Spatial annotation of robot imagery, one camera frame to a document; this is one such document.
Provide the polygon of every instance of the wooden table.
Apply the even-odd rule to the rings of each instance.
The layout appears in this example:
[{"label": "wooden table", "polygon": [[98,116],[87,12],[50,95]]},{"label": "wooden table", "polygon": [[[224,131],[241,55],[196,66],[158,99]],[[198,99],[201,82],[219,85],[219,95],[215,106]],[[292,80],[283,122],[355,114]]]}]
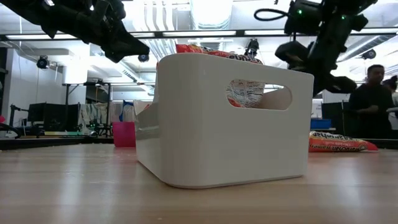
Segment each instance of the wooden table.
[{"label": "wooden table", "polygon": [[302,178],[208,190],[157,180],[134,151],[0,153],[0,223],[398,223],[398,151],[310,154]]}]

